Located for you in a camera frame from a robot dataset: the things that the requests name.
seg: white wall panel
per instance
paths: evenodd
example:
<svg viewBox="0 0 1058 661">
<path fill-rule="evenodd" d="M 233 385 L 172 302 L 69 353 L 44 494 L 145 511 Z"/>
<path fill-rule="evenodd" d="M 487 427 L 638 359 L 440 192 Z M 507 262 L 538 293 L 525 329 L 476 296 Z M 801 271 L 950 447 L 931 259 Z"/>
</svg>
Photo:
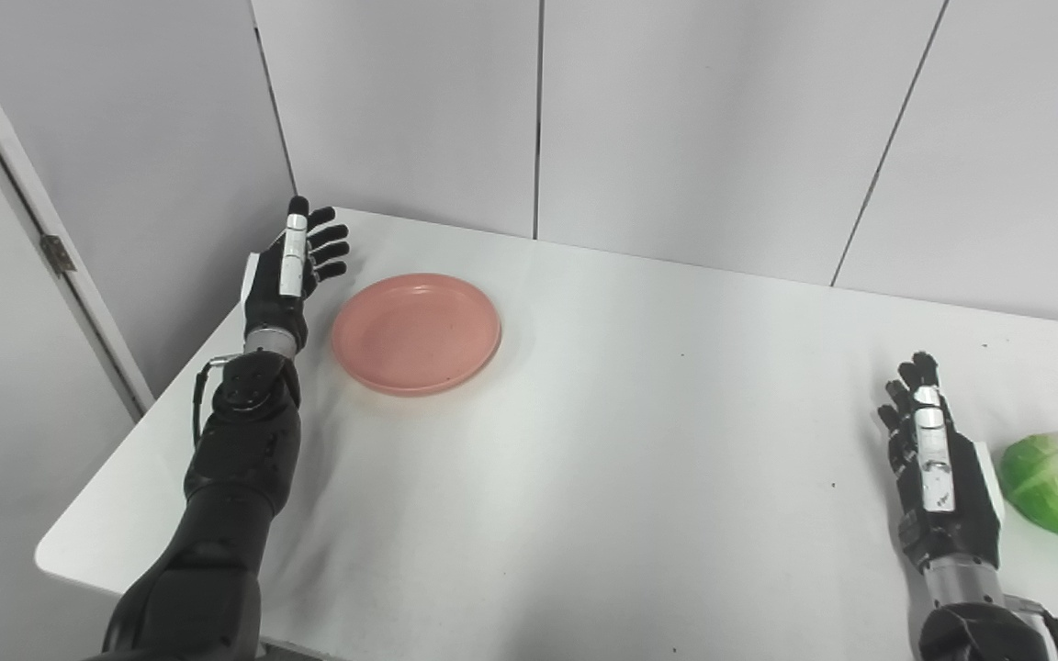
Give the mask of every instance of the white wall panel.
<svg viewBox="0 0 1058 661">
<path fill-rule="evenodd" d="M 829 281 L 940 5 L 546 1 L 540 237 Z"/>
<path fill-rule="evenodd" d="M 160 393 L 291 196 L 251 5 L 0 0 L 0 105 Z"/>
<path fill-rule="evenodd" d="M 257 0 L 297 189 L 528 237 L 537 0 Z"/>
<path fill-rule="evenodd" d="M 837 284 L 1058 318 L 1058 3 L 951 3 Z"/>
<path fill-rule="evenodd" d="M 101 648 L 115 599 L 55 581 L 35 545 L 133 427 L 0 169 L 0 658 Z"/>
</svg>

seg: door frame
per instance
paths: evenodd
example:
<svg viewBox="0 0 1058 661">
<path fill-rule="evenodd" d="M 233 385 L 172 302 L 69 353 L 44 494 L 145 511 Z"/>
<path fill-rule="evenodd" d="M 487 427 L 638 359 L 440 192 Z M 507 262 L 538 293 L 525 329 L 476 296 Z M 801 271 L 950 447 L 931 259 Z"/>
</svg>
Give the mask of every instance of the door frame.
<svg viewBox="0 0 1058 661">
<path fill-rule="evenodd" d="M 24 207 L 25 217 L 30 218 L 31 225 L 26 226 L 24 222 L 22 229 L 35 251 L 42 252 L 38 246 L 38 239 L 42 235 L 54 235 L 63 243 L 63 249 L 75 264 L 75 271 L 63 272 L 58 277 L 59 290 L 63 294 L 68 309 L 84 330 L 88 343 L 101 361 L 101 367 L 104 367 L 109 380 L 113 382 L 130 415 L 133 415 L 134 420 L 142 418 L 144 411 L 154 402 L 146 378 L 138 367 L 133 352 L 129 350 L 129 345 L 122 335 L 121 327 L 116 325 L 112 313 L 108 312 L 105 298 L 101 296 L 92 276 L 86 271 L 80 253 L 76 251 L 71 235 L 63 226 L 63 220 L 48 197 L 37 169 L 26 155 L 1 105 L 0 167 L 5 179 L 13 185 L 18 201 Z"/>
</svg>

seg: door hinge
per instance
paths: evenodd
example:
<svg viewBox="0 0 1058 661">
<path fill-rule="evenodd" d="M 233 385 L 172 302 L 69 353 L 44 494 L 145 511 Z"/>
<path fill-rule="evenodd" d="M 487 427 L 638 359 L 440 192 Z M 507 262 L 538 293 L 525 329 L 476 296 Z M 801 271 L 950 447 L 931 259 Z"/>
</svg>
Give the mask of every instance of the door hinge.
<svg viewBox="0 0 1058 661">
<path fill-rule="evenodd" d="M 70 273 L 75 271 L 76 264 L 72 263 L 72 258 L 63 247 L 63 241 L 55 234 L 43 234 L 38 238 L 38 247 L 43 251 L 47 262 L 52 264 L 56 273 Z"/>
</svg>

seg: black cable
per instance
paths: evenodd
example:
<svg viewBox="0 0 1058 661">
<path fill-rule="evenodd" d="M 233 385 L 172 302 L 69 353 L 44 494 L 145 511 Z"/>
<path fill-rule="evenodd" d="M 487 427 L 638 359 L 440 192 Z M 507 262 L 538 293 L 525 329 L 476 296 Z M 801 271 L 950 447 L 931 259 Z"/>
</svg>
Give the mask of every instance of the black cable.
<svg viewBox="0 0 1058 661">
<path fill-rule="evenodd" d="M 199 446 L 199 439 L 202 438 L 199 417 L 202 410 L 202 394 L 206 390 L 206 374 L 211 371 L 211 363 L 212 361 L 206 361 L 206 364 L 202 365 L 202 371 L 198 372 L 198 377 L 194 378 L 194 411 L 190 417 L 191 429 L 194 430 L 194 447 Z"/>
<path fill-rule="evenodd" d="M 1046 608 L 1040 611 L 1040 617 L 1044 620 L 1044 626 L 1047 627 L 1051 641 L 1055 645 L 1055 655 L 1058 657 L 1058 618 L 1051 614 L 1051 611 L 1046 610 Z"/>
</svg>

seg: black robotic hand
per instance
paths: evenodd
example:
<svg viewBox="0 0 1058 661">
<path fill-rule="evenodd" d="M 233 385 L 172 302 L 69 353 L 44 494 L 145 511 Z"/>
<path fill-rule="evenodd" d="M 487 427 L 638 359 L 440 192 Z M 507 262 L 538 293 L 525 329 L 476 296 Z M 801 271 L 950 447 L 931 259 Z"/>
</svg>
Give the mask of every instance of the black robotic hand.
<svg viewBox="0 0 1058 661">
<path fill-rule="evenodd" d="M 323 280 L 343 275 L 345 262 L 341 261 L 349 253 L 349 243 L 345 238 L 349 229 L 334 222 L 336 214 L 332 206 L 323 206 L 312 214 L 308 213 L 308 200 L 294 197 L 289 202 L 289 216 L 307 217 L 307 235 L 303 242 L 303 290 L 300 296 L 287 296 L 280 292 L 281 263 L 285 260 L 285 240 L 287 231 L 277 237 L 260 254 L 256 263 L 255 279 L 252 280 L 251 292 L 243 305 L 243 315 L 247 323 L 243 335 L 251 335 L 261 328 L 276 328 L 288 331 L 296 343 L 296 350 L 305 347 L 308 339 L 308 327 L 305 323 L 305 298 Z"/>
<path fill-rule="evenodd" d="M 877 414 L 890 432 L 889 464 L 904 516 L 898 534 L 916 569 L 949 553 L 999 567 L 999 516 L 974 444 L 953 426 L 936 361 L 918 351 L 886 385 L 894 406 Z"/>
<path fill-rule="evenodd" d="M 919 351 L 886 385 L 893 406 L 889 464 L 904 515 L 902 551 L 924 574 L 933 611 L 920 630 L 924 661 L 1046 661 L 1042 637 L 1013 610 L 1041 616 L 1058 651 L 1058 620 L 1041 605 L 1005 594 L 999 583 L 999 515 L 980 456 L 953 426 L 936 361 Z"/>
</svg>

